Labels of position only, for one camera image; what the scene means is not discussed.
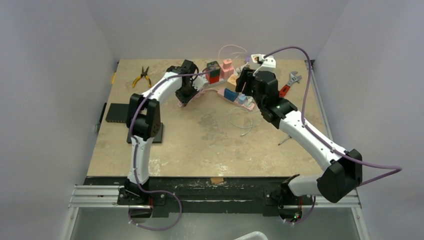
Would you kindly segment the green handled screwdriver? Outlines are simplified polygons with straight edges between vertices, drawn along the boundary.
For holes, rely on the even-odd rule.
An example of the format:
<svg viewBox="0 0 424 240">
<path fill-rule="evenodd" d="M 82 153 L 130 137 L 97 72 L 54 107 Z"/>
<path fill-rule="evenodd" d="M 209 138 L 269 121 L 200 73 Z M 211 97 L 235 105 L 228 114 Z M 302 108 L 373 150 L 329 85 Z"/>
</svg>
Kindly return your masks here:
<svg viewBox="0 0 424 240">
<path fill-rule="evenodd" d="M 291 138 L 291 136 L 288 135 L 285 139 L 283 139 L 281 142 L 278 143 L 278 146 L 282 145 L 284 142 L 286 142 L 290 138 Z"/>
</svg>

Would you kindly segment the blue cube adapter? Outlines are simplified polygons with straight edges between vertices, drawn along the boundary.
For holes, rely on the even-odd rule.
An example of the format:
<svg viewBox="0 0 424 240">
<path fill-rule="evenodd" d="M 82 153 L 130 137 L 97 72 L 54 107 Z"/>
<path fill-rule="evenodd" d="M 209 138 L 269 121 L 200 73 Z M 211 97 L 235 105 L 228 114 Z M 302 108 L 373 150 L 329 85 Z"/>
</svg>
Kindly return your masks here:
<svg viewBox="0 0 424 240">
<path fill-rule="evenodd" d="M 223 95 L 227 100 L 234 102 L 237 99 L 237 97 L 239 96 L 239 92 L 235 92 L 235 91 L 230 90 L 229 88 L 225 88 Z"/>
</svg>

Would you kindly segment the red cube adapter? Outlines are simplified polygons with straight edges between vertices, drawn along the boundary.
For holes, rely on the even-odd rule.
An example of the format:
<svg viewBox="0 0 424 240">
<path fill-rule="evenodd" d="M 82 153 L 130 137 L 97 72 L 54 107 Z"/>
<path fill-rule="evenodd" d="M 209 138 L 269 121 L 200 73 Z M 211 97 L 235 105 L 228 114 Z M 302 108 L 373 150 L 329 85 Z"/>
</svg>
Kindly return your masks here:
<svg viewBox="0 0 424 240">
<path fill-rule="evenodd" d="M 208 73 L 206 75 L 206 79 L 208 80 L 209 84 L 214 84 L 220 81 L 220 74 L 219 73 Z"/>
</svg>

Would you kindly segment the pink power strip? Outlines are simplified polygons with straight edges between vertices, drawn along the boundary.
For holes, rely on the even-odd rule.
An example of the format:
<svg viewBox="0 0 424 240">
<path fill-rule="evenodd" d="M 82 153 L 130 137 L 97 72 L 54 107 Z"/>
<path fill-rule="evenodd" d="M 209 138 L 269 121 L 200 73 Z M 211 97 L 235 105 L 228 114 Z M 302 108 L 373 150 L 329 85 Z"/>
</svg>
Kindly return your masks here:
<svg viewBox="0 0 424 240">
<path fill-rule="evenodd" d="M 239 95 L 234 101 L 231 101 L 230 99 L 227 99 L 225 97 L 225 89 L 224 88 L 220 88 L 217 90 L 217 94 L 219 97 L 221 97 L 223 100 L 234 104 L 235 106 L 239 107 L 239 108 L 243 108 L 246 109 L 249 112 L 253 112 L 255 110 L 256 104 L 254 103 L 253 100 L 250 100 L 249 97 L 246 98 L 246 100 L 241 103 L 240 97 L 241 95 Z"/>
</svg>

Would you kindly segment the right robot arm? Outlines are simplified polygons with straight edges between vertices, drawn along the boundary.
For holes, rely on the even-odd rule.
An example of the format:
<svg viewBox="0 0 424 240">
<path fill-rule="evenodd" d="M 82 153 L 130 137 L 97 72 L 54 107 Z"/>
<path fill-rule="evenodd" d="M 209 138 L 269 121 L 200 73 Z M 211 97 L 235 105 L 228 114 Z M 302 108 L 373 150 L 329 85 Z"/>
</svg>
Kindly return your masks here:
<svg viewBox="0 0 424 240">
<path fill-rule="evenodd" d="M 280 196 L 288 204 L 304 195 L 319 195 L 337 203 L 363 181 L 362 155 L 332 142 L 307 120 L 289 100 L 281 98 L 276 75 L 245 67 L 236 91 L 253 97 L 262 117 L 302 146 L 323 170 L 322 175 L 295 175 L 284 182 Z"/>
</svg>

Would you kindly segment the white power strip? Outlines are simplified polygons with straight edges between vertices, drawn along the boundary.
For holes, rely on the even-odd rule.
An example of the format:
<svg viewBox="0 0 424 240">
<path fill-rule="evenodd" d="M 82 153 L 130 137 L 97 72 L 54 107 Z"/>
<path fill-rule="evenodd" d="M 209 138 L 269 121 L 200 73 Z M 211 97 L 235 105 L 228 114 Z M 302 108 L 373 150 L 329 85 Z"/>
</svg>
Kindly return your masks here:
<svg viewBox="0 0 424 240">
<path fill-rule="evenodd" d="M 221 69 L 219 73 L 219 79 L 216 82 L 209 83 L 209 80 L 207 79 L 206 74 L 198 76 L 198 79 L 201 79 L 202 81 L 205 82 L 205 84 L 203 85 L 203 88 L 207 89 L 207 88 L 212 88 L 212 87 L 225 84 L 228 81 L 229 77 L 232 75 L 235 75 L 236 77 L 239 76 L 239 74 L 233 68 L 231 68 L 230 70 Z"/>
</svg>

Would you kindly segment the orange cube adapter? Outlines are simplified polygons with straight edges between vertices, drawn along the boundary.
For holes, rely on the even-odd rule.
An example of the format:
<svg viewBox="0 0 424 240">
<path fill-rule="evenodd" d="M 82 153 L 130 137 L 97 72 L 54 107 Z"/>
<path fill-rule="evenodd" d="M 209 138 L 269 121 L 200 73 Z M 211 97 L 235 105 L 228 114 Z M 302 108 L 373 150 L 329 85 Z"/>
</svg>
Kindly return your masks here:
<svg viewBox="0 0 424 240">
<path fill-rule="evenodd" d="M 235 75 L 235 74 L 232 74 L 227 80 L 228 88 L 234 88 L 235 89 L 236 86 L 237 86 L 237 79 L 238 79 L 238 76 Z"/>
</svg>

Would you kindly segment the red handled adjustable wrench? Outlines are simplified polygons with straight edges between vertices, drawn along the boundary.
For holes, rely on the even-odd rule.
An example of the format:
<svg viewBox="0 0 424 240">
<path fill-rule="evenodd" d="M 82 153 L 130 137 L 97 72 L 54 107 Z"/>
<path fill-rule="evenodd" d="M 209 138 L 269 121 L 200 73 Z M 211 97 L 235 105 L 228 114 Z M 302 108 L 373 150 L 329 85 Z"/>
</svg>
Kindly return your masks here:
<svg viewBox="0 0 424 240">
<path fill-rule="evenodd" d="M 297 71 L 292 71 L 289 74 L 288 82 L 279 91 L 279 97 L 284 98 L 286 96 L 286 94 L 288 93 L 288 91 L 290 90 L 290 88 L 292 87 L 292 85 L 294 83 L 299 83 L 301 81 L 301 79 L 302 79 L 302 76 L 299 75 Z"/>
</svg>

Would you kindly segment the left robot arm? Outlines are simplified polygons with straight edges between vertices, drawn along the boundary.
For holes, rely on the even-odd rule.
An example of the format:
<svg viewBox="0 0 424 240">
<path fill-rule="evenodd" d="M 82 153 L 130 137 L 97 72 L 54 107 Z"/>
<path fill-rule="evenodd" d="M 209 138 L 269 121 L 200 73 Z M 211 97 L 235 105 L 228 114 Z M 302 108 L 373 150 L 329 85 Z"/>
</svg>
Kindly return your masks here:
<svg viewBox="0 0 424 240">
<path fill-rule="evenodd" d="M 182 104 L 187 104 L 198 93 L 192 78 L 199 74 L 193 61 L 184 60 L 181 66 L 170 66 L 149 90 L 130 97 L 126 123 L 132 146 L 131 167 L 124 190 L 138 205 L 149 199 L 149 159 L 161 126 L 161 103 L 175 94 Z"/>
</svg>

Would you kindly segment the white cube adapter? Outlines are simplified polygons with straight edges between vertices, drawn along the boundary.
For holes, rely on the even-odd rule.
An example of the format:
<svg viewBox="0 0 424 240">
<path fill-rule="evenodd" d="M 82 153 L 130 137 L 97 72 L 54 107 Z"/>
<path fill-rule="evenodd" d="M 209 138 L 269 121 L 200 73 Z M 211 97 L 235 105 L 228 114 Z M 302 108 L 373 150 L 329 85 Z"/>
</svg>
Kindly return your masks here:
<svg viewBox="0 0 424 240">
<path fill-rule="evenodd" d="M 260 53 L 257 53 L 257 54 L 252 54 L 251 56 L 250 56 L 250 63 L 251 64 L 259 64 L 259 65 L 262 65 L 263 64 L 263 61 L 264 61 L 264 54 L 260 54 Z"/>
</svg>

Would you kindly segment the black box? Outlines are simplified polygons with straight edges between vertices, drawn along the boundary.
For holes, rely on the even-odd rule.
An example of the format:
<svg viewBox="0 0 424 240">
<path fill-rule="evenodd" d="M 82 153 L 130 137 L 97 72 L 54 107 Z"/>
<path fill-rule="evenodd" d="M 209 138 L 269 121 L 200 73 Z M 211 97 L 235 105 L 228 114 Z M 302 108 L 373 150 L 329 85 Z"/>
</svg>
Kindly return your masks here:
<svg viewBox="0 0 424 240">
<path fill-rule="evenodd" d="M 156 136 L 154 137 L 154 139 L 152 141 L 153 144 L 161 144 L 163 142 L 163 132 L 164 132 L 164 124 L 161 122 L 158 133 L 156 134 Z M 129 133 L 127 135 L 126 142 L 128 144 L 132 143 L 131 136 L 130 136 Z"/>
<path fill-rule="evenodd" d="M 108 123 L 121 123 L 127 122 L 129 105 L 125 103 L 111 103 L 105 117 Z"/>
</svg>

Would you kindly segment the yellow black needle-nose pliers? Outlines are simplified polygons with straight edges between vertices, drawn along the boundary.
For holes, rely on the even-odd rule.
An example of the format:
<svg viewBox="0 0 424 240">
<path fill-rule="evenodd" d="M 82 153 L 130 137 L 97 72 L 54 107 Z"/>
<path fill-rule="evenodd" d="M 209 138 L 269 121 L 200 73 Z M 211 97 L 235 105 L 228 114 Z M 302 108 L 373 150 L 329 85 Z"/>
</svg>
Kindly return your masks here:
<svg viewBox="0 0 424 240">
<path fill-rule="evenodd" d="M 152 87 L 152 82 L 151 82 L 151 79 L 150 79 L 150 77 L 149 77 L 149 75 L 148 75 L 149 68 L 150 68 L 149 66 L 148 66 L 147 68 L 142 67 L 142 69 L 141 69 L 141 74 L 140 74 L 139 76 L 137 76 L 137 77 L 133 80 L 133 82 L 132 82 L 132 85 L 131 85 L 131 87 L 132 87 L 132 88 L 135 88 L 135 86 L 137 85 L 137 83 L 138 83 L 141 79 L 146 79 L 146 80 L 147 80 L 147 85 L 148 85 L 148 87 L 149 87 L 149 88 L 151 88 L 151 87 Z"/>
</svg>

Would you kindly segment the green cube adapter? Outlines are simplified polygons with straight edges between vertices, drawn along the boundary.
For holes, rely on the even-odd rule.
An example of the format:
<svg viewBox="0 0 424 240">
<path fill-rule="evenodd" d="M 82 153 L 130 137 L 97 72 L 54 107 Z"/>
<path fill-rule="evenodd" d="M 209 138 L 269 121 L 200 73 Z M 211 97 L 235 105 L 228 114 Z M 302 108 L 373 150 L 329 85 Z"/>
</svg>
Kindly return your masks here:
<svg viewBox="0 0 424 240">
<path fill-rule="evenodd" d="M 216 60 L 208 62 L 206 68 L 209 76 L 212 78 L 221 74 L 220 64 Z"/>
</svg>

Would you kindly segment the pink plug adapter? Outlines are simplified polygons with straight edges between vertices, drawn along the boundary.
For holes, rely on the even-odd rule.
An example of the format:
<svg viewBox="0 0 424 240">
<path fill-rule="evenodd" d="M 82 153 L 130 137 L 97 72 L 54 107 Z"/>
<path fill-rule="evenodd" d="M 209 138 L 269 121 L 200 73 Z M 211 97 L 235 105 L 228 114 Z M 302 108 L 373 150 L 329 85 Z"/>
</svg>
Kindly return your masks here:
<svg viewBox="0 0 424 240">
<path fill-rule="evenodd" d="M 233 60 L 231 58 L 224 59 L 220 65 L 220 77 L 224 80 L 227 80 L 233 74 Z"/>
</svg>

